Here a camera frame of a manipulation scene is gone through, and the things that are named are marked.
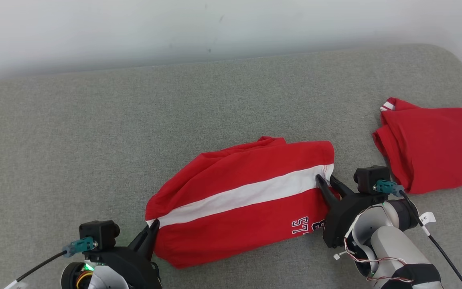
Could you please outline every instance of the red fabric with white stripe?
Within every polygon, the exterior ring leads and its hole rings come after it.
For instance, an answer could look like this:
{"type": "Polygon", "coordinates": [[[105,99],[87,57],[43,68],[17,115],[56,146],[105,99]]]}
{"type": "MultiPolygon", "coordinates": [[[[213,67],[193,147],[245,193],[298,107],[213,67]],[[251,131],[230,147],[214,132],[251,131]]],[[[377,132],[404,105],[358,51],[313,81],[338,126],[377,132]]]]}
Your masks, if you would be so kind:
{"type": "Polygon", "coordinates": [[[380,109],[383,126],[374,142],[407,191],[462,186],[462,108],[420,108],[389,98],[380,109]]]}
{"type": "Polygon", "coordinates": [[[333,161],[328,141],[272,137],[200,154],[147,203],[147,223],[160,220],[154,252],[183,268],[323,226],[315,177],[329,180],[333,161]]]}

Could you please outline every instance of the white wall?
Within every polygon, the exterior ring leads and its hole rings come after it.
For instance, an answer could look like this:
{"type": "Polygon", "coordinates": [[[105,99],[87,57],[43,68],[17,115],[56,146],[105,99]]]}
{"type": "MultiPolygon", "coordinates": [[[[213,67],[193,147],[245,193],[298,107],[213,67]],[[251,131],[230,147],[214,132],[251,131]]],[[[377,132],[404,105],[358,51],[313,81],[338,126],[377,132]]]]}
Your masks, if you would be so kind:
{"type": "Polygon", "coordinates": [[[462,0],[0,0],[0,79],[415,42],[462,60],[462,0]]]}

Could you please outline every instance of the teal connector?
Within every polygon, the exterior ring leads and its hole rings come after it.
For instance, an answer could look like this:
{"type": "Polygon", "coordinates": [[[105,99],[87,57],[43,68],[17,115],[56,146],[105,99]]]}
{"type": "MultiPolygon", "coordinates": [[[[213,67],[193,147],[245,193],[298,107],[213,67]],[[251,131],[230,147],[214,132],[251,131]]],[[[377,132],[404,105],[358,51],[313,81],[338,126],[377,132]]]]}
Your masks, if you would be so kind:
{"type": "Polygon", "coordinates": [[[398,197],[402,195],[399,193],[400,190],[404,191],[404,187],[394,183],[392,181],[384,181],[380,179],[375,183],[375,188],[377,192],[385,193],[385,194],[392,194],[398,197]]]}
{"type": "Polygon", "coordinates": [[[97,246],[97,243],[92,237],[86,237],[80,240],[71,242],[69,245],[66,245],[62,250],[67,251],[64,255],[65,257],[74,256],[76,253],[90,251],[97,246]]]}

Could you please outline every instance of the gray upholstered surface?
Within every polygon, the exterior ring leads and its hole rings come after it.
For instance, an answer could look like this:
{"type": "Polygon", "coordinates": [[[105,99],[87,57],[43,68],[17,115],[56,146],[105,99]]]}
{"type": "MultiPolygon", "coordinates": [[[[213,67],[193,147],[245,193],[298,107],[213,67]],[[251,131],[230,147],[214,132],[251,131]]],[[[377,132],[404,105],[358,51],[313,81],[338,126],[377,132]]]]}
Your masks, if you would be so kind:
{"type": "MultiPolygon", "coordinates": [[[[262,135],[330,140],[335,175],[352,186],[357,167],[384,164],[371,133],[388,97],[462,106],[462,64],[406,45],[0,81],[0,288],[74,240],[82,222],[113,219],[129,242],[147,200],[200,152],[262,135]]],[[[462,272],[462,188],[413,200],[435,213],[429,230],[462,272]]],[[[407,234],[445,288],[460,288],[421,230],[407,234]]],[[[166,288],[369,288],[337,252],[316,232],[189,269],[156,261],[166,288]]],[[[28,283],[59,287],[69,261],[28,283]]]]}

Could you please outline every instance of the white striped trim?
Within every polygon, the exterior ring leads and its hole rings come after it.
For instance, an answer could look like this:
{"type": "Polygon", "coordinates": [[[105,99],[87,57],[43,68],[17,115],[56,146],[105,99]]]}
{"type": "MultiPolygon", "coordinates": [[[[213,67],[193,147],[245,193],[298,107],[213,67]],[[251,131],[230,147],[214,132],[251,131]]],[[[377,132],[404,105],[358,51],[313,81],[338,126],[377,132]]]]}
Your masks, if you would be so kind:
{"type": "Polygon", "coordinates": [[[390,102],[385,102],[385,104],[383,104],[383,106],[389,110],[395,110],[395,106],[393,104],[391,104],[390,102]]]}
{"type": "MultiPolygon", "coordinates": [[[[167,215],[159,217],[160,228],[306,192],[317,187],[315,178],[317,174],[329,181],[333,169],[334,164],[315,166],[209,196],[175,208],[167,215]]],[[[154,219],[146,222],[150,226],[153,221],[154,219]]]]}

